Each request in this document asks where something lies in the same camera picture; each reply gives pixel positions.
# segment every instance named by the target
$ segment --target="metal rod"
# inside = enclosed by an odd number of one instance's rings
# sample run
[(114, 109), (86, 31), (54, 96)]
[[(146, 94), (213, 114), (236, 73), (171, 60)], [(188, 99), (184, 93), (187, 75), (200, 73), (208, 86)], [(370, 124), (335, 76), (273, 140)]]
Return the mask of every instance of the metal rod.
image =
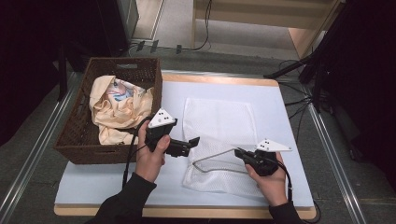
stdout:
[(41, 156), (43, 155), (44, 150), (47, 147), (47, 144), (60, 120), (60, 117), (62, 116), (70, 101), (72, 95), (71, 93), (78, 86), (76, 85), (77, 81), (78, 79), (76, 73), (72, 73), (69, 78), (69, 82), (71, 84), (70, 86), (72, 86), (71, 90), (66, 94), (62, 101), (55, 105), (43, 131), (38, 136), (35, 145), (33, 146), (28, 158), (22, 166), (18, 176), (15, 178), (14, 182), (11, 184), (11, 187), (6, 193), (6, 197), (0, 207), (0, 223), (6, 224), (9, 222), (15, 207), (17, 206), (27, 184), (29, 183), (30, 178), (33, 175), (35, 168), (38, 165), (38, 162), (41, 159)]
[[(309, 93), (309, 90), (307, 90), (304, 86), (303, 89), (305, 92)], [(327, 132), (326, 126), (323, 122), (321, 115), (316, 111), (316, 109), (312, 106), (312, 104), (309, 105), (309, 111), (311, 113), (315, 126), (318, 129), (320, 140), (324, 146), (330, 166), (332, 167), (332, 171), (334, 173), (338, 186), (341, 190), (341, 193), (344, 197), (346, 207), (349, 211), (353, 223), (357, 223), (357, 224), (367, 223), (364, 214), (361, 210), (361, 205), (359, 203), (359, 200), (355, 195), (354, 189), (349, 183), (347, 174), (344, 170), (342, 163), (339, 160), (338, 154), (334, 148), (334, 145), (332, 144), (332, 139), (330, 138), (329, 133)]]

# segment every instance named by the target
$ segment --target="white cloth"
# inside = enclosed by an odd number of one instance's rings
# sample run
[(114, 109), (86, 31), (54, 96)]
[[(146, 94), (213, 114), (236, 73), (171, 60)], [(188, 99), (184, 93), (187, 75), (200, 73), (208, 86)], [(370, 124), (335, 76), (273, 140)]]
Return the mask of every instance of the white cloth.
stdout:
[(190, 151), (184, 187), (262, 197), (244, 162), (233, 152), (236, 147), (253, 150), (257, 143), (250, 104), (189, 98), (183, 133), (186, 139), (201, 137), (198, 146)]
[(152, 89), (146, 91), (115, 76), (98, 77), (92, 85), (90, 110), (99, 127), (99, 142), (130, 145), (133, 135), (117, 129), (137, 126), (150, 114), (152, 98)]

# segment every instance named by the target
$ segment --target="hand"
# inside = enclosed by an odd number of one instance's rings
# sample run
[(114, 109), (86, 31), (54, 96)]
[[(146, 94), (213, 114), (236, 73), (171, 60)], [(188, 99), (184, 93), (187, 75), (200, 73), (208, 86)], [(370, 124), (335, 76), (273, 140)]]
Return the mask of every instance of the hand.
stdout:
[(155, 150), (151, 152), (145, 144), (146, 129), (149, 125), (147, 120), (139, 129), (137, 148), (141, 148), (136, 154), (136, 168), (134, 172), (147, 181), (154, 183), (160, 173), (161, 167), (165, 164), (165, 150), (171, 141), (169, 135), (164, 135), (158, 142)]
[[(283, 163), (279, 152), (276, 153), (276, 158)], [(264, 195), (271, 206), (278, 206), (288, 202), (285, 192), (286, 174), (280, 167), (272, 175), (259, 176), (253, 167), (248, 164), (245, 166), (248, 175), (257, 182), (262, 195)]]

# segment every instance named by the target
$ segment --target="person's left hand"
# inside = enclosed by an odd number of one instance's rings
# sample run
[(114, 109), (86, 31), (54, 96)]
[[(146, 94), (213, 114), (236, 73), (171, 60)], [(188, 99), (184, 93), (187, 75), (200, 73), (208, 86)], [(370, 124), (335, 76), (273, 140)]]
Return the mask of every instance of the person's left hand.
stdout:
[(148, 146), (145, 146), (146, 129), (149, 125), (147, 120), (139, 129), (137, 148), (141, 148), (136, 153), (136, 168), (134, 172), (147, 181), (154, 183), (160, 173), (161, 167), (165, 164), (165, 150), (169, 147), (171, 141), (169, 135), (164, 135), (158, 141), (155, 150), (151, 152)]

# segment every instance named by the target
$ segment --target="wicker basket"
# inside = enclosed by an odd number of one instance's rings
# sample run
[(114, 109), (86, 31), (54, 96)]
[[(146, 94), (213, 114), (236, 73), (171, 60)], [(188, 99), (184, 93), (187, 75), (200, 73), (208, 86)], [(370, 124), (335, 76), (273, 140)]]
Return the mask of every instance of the wicker basket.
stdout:
[(155, 113), (161, 106), (163, 78), (159, 59), (91, 58), (76, 102), (54, 146), (74, 164), (126, 162), (129, 145), (100, 145), (99, 128), (92, 123), (89, 109), (92, 84), (97, 77), (104, 75), (116, 76), (145, 89), (154, 87), (151, 113)]

